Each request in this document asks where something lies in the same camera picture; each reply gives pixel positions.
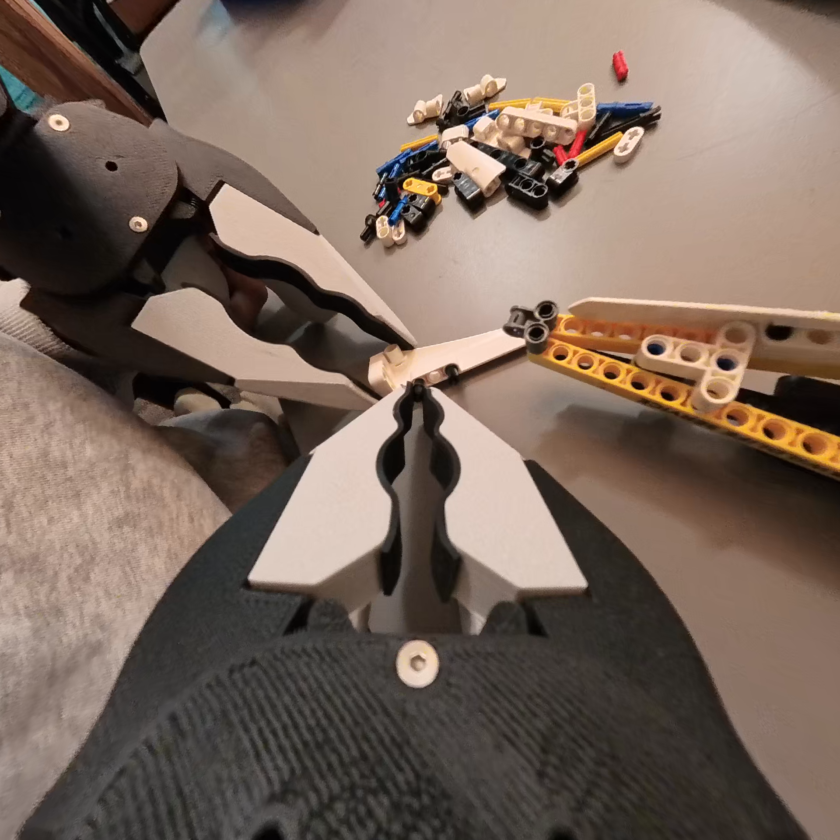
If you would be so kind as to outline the person's left hand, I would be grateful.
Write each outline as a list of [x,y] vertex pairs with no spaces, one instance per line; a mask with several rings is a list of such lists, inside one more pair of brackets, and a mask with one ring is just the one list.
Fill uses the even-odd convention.
[[262,280],[222,267],[227,282],[229,303],[227,311],[240,329],[251,333],[259,314],[268,300],[268,289]]

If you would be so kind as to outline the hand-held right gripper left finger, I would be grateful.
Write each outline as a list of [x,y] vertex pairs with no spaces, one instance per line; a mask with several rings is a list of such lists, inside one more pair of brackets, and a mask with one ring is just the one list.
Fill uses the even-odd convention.
[[401,572],[394,482],[414,407],[405,386],[312,450],[248,574],[252,588],[338,602],[356,629],[368,627],[371,604],[393,593]]

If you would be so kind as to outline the yellow white lego helicopter model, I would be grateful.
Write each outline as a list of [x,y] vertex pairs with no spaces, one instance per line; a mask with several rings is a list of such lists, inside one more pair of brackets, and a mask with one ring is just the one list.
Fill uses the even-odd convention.
[[839,479],[836,312],[589,297],[510,309],[528,359]]

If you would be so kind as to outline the white lego wing panel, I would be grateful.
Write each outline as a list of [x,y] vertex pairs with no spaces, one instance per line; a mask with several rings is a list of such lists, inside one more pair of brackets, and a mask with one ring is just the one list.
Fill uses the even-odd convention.
[[372,391],[384,397],[403,389],[417,377],[424,378],[426,386],[444,384],[443,368],[447,364],[457,364],[462,375],[524,349],[523,338],[497,329],[446,343],[404,350],[406,362],[397,368],[384,364],[382,351],[370,358],[367,379]]

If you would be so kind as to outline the brown wooden cabinet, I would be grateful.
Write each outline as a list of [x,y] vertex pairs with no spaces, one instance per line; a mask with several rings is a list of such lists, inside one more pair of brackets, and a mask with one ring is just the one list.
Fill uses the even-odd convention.
[[30,2],[1,2],[1,63],[52,102],[100,101],[150,125],[153,118]]

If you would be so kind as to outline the pile of loose lego pieces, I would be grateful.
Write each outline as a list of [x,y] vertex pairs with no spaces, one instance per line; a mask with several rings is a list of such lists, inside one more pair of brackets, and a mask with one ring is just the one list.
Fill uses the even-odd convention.
[[414,103],[406,124],[435,133],[376,168],[363,244],[403,245],[409,233],[424,232],[450,192],[473,214],[497,194],[540,213],[571,192],[587,165],[605,156],[630,161],[662,118],[653,101],[603,101],[590,82],[568,98],[503,100],[506,87],[505,78],[485,75],[449,98]]

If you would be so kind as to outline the person's left forearm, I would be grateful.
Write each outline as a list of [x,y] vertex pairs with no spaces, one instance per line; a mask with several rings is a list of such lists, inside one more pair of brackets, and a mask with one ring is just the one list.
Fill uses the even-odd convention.
[[68,359],[73,349],[23,307],[29,291],[30,286],[25,280],[1,281],[1,333],[54,360]]

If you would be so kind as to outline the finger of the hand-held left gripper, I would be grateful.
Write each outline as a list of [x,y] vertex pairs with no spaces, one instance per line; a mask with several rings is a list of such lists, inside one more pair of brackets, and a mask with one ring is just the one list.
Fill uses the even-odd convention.
[[380,341],[416,346],[405,324],[325,237],[231,185],[221,186],[209,212],[215,239],[237,272],[264,280],[278,295],[295,290],[307,313],[339,313]]
[[241,391],[347,411],[377,402],[344,374],[313,366],[285,344],[250,336],[221,302],[198,289],[151,297],[132,329],[224,373]]

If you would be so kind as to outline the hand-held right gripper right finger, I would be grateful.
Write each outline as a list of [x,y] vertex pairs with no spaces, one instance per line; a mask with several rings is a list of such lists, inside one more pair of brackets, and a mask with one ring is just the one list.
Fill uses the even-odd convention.
[[431,571],[478,635],[501,603],[582,595],[587,581],[519,452],[442,391],[423,394],[430,470],[442,497]]

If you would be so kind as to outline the person's grey clothing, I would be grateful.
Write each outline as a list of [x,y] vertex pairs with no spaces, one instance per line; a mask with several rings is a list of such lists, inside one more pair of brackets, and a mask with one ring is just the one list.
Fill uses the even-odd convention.
[[262,413],[153,426],[12,337],[1,355],[1,834],[15,838],[165,589],[289,458]]

